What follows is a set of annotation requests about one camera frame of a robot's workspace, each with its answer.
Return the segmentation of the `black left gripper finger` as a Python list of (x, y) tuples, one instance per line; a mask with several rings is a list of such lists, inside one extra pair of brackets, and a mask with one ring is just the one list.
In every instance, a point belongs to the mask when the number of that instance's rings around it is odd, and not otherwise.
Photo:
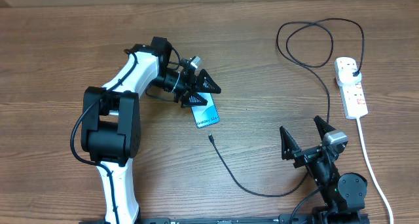
[(203, 93), (221, 93), (221, 88), (215, 83), (205, 69), (202, 69), (196, 77), (195, 90)]
[(181, 107), (194, 107), (194, 106), (205, 106), (208, 101), (204, 99), (197, 92), (188, 92), (187, 94), (181, 97)]

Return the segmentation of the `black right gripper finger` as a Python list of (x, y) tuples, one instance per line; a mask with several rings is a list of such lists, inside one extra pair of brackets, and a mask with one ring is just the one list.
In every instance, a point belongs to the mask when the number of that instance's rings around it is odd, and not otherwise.
[(329, 133), (335, 130), (334, 127), (332, 127), (328, 122), (323, 120), (319, 115), (314, 117), (314, 122), (316, 124), (319, 136), (322, 140), (324, 138), (328, 138), (330, 136)]
[(280, 136), (282, 142), (282, 159), (293, 159), (295, 153), (301, 152), (301, 148), (297, 145), (296, 141), (284, 126), (280, 127)]

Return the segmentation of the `white charger plug adapter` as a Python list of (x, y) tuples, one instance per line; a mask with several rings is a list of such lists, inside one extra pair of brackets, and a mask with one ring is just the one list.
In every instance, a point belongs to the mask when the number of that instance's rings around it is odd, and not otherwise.
[(338, 69), (336, 79), (339, 86), (350, 86), (360, 83), (362, 80), (362, 74), (361, 72), (352, 71), (351, 69)]

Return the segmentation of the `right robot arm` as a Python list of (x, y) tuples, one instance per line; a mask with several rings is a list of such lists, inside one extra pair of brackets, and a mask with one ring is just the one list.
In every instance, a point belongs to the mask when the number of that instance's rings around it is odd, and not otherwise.
[[(305, 167), (317, 189), (300, 201), (291, 214), (279, 215), (280, 223), (368, 223), (365, 208), (367, 180), (360, 174), (339, 174), (335, 161), (345, 150), (347, 135), (324, 121), (314, 118), (321, 142), (302, 150), (291, 134), (280, 127), (282, 159), (293, 160), (295, 168)], [(320, 194), (323, 206), (312, 208), (309, 214), (298, 214), (299, 208), (311, 197)]]

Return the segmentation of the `white power strip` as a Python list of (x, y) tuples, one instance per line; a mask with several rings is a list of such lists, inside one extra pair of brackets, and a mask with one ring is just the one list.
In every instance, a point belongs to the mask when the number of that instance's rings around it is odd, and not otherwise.
[[(334, 62), (337, 77), (338, 69), (357, 71), (357, 64), (353, 58), (339, 57)], [(368, 113), (365, 95), (360, 83), (350, 86), (338, 86), (343, 104), (344, 114), (347, 119), (359, 119)]]

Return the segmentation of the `Samsung Galaxy smartphone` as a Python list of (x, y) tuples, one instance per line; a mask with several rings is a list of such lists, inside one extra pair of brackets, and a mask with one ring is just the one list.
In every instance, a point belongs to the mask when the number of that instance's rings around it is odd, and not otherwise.
[(220, 121), (219, 114), (210, 93), (199, 93), (207, 101), (205, 106), (193, 106), (191, 108), (196, 126), (203, 128)]

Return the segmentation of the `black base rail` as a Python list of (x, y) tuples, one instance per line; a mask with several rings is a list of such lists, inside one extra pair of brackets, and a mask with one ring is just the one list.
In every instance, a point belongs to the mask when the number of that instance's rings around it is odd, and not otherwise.
[[(290, 214), (282, 214), (278, 217), (245, 217), (232, 219), (169, 219), (169, 218), (150, 218), (140, 219), (135, 223), (142, 224), (290, 224)], [(343, 216), (330, 215), (327, 223), (338, 224), (369, 224), (367, 214), (343, 219)]]

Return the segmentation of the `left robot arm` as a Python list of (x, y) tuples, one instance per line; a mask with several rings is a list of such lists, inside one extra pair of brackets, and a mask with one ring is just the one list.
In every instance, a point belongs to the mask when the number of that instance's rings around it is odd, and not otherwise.
[(163, 37), (151, 44), (136, 44), (125, 50), (128, 61), (121, 71), (101, 87), (84, 92), (82, 114), (72, 135), (81, 131), (82, 150), (89, 160), (76, 159), (95, 166), (101, 176), (106, 201), (102, 223), (141, 223), (133, 178), (133, 159), (141, 141), (139, 99), (151, 86), (173, 94), (182, 108), (205, 106), (204, 93), (221, 93), (221, 88), (204, 69), (200, 59), (170, 60), (176, 50)]

